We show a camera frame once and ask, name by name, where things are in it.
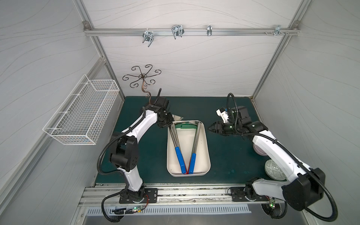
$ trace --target scroll metal ornament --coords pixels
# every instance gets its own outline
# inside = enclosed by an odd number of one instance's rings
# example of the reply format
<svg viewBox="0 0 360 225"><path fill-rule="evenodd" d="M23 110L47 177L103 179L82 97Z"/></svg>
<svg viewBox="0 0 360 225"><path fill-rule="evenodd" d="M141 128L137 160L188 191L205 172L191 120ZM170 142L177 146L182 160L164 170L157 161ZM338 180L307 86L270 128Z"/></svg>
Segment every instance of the scroll metal ornament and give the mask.
<svg viewBox="0 0 360 225"><path fill-rule="evenodd" d="M142 71L141 71L141 69L140 69L139 66L133 66L133 67L131 68L131 70L135 71L136 68L139 68L139 70L140 70L140 75L134 76L134 75L127 74L127 75L125 75L125 76L122 77L122 80L127 81L127 80L129 79L129 76L136 77L137 80L130 83L130 87L131 87L131 88L136 88L136 87L138 87L139 84L138 84L137 82L138 82L139 80L143 80L143 84L141 85L141 90L142 90L144 93L147 93L147 94L146 94L146 97L149 98L149 104L150 104L151 93L150 93L149 91L146 91L146 88L148 87L148 85L153 85L153 84L155 84L155 80L154 80L154 79L151 79L150 82L148 83L148 82L146 82L145 79L148 78L148 77L154 77L154 76L159 75L159 74L161 73L161 70L157 69L157 70L155 70L155 73L156 73L155 75L149 76L148 73L149 73L150 70L153 68L153 65L147 64L147 65L145 66L145 68L149 68L149 67L150 67L150 69L148 70L147 73L142 73Z"/></svg>

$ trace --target metal tongs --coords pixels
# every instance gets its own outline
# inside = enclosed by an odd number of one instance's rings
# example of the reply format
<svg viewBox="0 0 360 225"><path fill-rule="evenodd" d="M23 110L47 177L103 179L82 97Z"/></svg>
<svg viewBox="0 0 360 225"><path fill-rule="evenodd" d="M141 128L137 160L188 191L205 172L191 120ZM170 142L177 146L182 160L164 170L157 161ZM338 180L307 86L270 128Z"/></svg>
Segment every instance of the metal tongs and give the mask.
<svg viewBox="0 0 360 225"><path fill-rule="evenodd" d="M190 158L190 162L189 162L189 170L186 170L185 161L184 161L183 155L180 150L180 144L179 144L179 139L177 136L175 124L173 123L172 125L169 126L170 135L171 135L172 141L175 146L175 152L176 152L176 156L179 161L179 164L180 164L181 172L182 172L182 174L193 174L194 167L195 167L195 161L196 161L196 150L197 150L198 141L199 141L200 125L202 123L198 122L198 121L192 121L192 122L177 122L176 124L180 124L180 123L193 124L193 125L197 126L195 138L194 138L193 150L192 150L191 158Z"/></svg>

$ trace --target metal clip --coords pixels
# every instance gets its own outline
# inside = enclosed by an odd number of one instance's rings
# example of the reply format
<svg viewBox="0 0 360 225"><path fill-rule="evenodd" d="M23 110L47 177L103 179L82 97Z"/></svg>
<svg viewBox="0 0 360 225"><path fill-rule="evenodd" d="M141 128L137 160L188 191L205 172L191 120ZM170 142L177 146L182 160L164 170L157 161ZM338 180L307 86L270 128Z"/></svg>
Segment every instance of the metal clip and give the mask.
<svg viewBox="0 0 360 225"><path fill-rule="evenodd" d="M274 36L276 35L285 35L285 33L280 31L281 26L278 25L273 32L271 32Z"/></svg>
<svg viewBox="0 0 360 225"><path fill-rule="evenodd" d="M212 35L212 26L208 25L207 26L207 36L211 36Z"/></svg>
<svg viewBox="0 0 360 225"><path fill-rule="evenodd" d="M172 34L174 35L174 38L176 39L176 36L183 37L184 28L182 25L175 25L171 28Z"/></svg>
<svg viewBox="0 0 360 225"><path fill-rule="evenodd" d="M152 32L150 32L150 31L144 31L144 33L143 33L143 43L144 43L144 41L148 41L149 42L149 44L148 44L148 47L151 45L151 43L153 42L153 40L154 40L154 36L153 36L153 33Z"/></svg>

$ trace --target white wire basket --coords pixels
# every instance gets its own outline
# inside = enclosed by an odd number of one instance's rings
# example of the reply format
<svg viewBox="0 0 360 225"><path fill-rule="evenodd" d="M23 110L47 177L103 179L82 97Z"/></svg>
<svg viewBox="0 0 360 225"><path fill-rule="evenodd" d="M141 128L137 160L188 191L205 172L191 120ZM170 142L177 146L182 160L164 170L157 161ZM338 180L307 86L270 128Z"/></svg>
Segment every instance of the white wire basket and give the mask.
<svg viewBox="0 0 360 225"><path fill-rule="evenodd" d="M43 130L64 145L95 145L118 93L114 80L84 75Z"/></svg>

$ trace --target black mounting plate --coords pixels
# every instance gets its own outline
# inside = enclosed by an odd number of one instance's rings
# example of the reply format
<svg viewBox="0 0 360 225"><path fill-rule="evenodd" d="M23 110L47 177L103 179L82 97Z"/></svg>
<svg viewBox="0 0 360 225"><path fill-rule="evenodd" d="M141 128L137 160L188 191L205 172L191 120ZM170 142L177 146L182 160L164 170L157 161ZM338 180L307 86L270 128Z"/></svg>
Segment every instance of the black mounting plate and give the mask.
<svg viewBox="0 0 360 225"><path fill-rule="evenodd" d="M145 203L147 201L146 198L146 194L149 197L149 203L156 203L157 202L157 193L158 193L158 189L157 188L145 188L145 194L144 194L144 198L141 200L141 202L137 202L137 203ZM132 200L129 199L129 196L126 193L123 193L122 195L120 195L120 200L119 203L121 204L126 204L126 203L134 203Z"/></svg>
<svg viewBox="0 0 360 225"><path fill-rule="evenodd" d="M245 198L245 187L230 187L231 199L233 202L249 202L247 198ZM256 198L254 202L267 201L265 196L259 196Z"/></svg>

